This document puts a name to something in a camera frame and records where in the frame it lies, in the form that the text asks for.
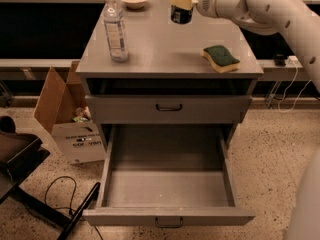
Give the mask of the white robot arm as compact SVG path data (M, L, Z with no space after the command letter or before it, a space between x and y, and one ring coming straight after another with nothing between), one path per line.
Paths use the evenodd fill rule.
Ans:
M320 91L320 17L302 0L169 0L258 34L280 33ZM303 173L285 240L320 240L320 151Z

